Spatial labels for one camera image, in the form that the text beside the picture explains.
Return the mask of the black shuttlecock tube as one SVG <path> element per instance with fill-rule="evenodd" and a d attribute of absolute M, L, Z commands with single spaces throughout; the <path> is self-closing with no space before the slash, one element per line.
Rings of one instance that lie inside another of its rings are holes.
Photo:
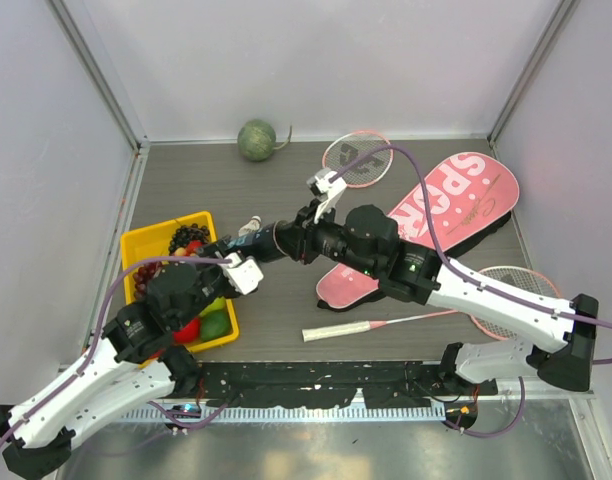
<path fill-rule="evenodd" d="M 244 258 L 253 257 L 257 262 L 271 263 L 285 257 L 275 240 L 275 223 L 239 236 L 226 243 L 224 256 L 238 253 Z"/>

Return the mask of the white shuttlecock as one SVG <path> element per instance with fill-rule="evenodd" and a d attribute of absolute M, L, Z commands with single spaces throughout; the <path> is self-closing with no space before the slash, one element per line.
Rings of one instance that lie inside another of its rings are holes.
<path fill-rule="evenodd" d="M 262 227 L 262 219 L 259 216 L 254 215 L 248 220 L 246 224 L 244 224 L 242 227 L 239 228 L 238 235 L 242 237 L 242 236 L 246 236 L 246 235 L 255 233 L 259 231 L 261 227 Z"/>

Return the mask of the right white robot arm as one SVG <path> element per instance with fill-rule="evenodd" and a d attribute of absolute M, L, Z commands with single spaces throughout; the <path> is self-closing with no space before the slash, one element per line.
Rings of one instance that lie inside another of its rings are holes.
<path fill-rule="evenodd" d="M 513 331 L 505 341 L 446 347 L 438 381 L 451 394 L 531 374 L 567 391 L 590 388 L 596 338 L 591 322 L 598 308 L 592 297 L 567 301 L 486 277 L 438 250 L 401 239 L 396 221 L 373 205 L 353 209 L 342 225 L 330 217 L 282 221 L 273 237 L 295 261 L 307 264 L 322 255 L 376 280 L 390 298 L 457 310 Z"/>

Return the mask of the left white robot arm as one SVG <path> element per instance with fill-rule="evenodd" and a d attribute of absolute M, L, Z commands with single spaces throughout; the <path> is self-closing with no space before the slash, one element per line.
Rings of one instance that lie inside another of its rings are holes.
<path fill-rule="evenodd" d="M 101 319 L 90 347 L 27 401 L 0 405 L 0 454 L 23 479 L 42 479 L 103 426 L 142 403 L 192 396 L 202 371 L 174 340 L 219 298 L 254 292 L 256 260 L 219 241 L 198 256 L 162 257 L 141 297 Z"/>

